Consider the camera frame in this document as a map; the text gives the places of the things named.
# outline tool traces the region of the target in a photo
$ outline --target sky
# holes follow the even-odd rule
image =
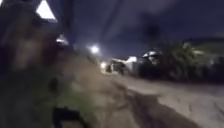
[[[123,0],[104,40],[100,40],[102,28],[118,0],[77,1],[75,43],[99,42],[114,55],[140,55],[149,48],[140,33],[143,12],[160,26],[161,40],[224,36],[224,0]]]

